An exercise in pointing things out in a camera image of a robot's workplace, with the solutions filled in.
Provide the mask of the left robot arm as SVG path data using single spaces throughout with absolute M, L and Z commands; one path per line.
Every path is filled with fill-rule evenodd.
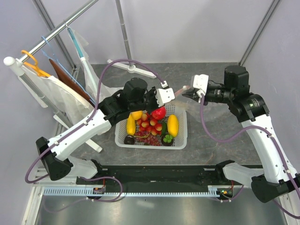
M 107 132 L 120 121 L 127 119 L 131 112 L 152 112 L 163 106 L 161 90 L 155 87 L 148 90 L 147 87 L 148 84 L 143 79 L 134 77 L 124 87 L 100 101 L 89 115 L 70 129 L 49 140 L 44 137 L 37 139 L 39 159 L 50 180 L 57 181 L 71 174 L 84 177 L 92 184 L 99 184 L 103 173 L 98 170 L 96 161 L 70 155 L 88 139 Z

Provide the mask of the clear zip top bag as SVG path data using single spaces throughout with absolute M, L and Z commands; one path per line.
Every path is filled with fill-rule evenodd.
M 182 96 L 184 91 L 190 89 L 189 85 L 184 85 L 181 89 L 175 92 L 175 99 L 171 101 L 172 105 L 184 109 L 189 113 L 195 120 L 201 122 L 200 118 L 200 104 L 190 98 Z M 203 115 L 204 121 L 210 122 L 219 119 L 227 114 L 229 114 L 228 106 L 224 104 L 208 103 L 204 106 Z

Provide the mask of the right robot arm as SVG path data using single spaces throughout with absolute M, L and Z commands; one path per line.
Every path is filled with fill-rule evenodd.
M 223 84 L 210 84 L 208 75 L 194 75 L 184 97 L 200 104 L 200 119 L 207 103 L 226 104 L 243 129 L 228 139 L 213 140 L 229 143 L 247 132 L 262 163 L 263 172 L 241 166 L 233 160 L 217 164 L 215 180 L 226 184 L 236 181 L 252 189 L 256 198 L 267 203 L 292 191 L 300 191 L 300 174 L 285 155 L 274 131 L 270 111 L 264 99 L 250 92 L 249 73 L 240 65 L 227 66 Z

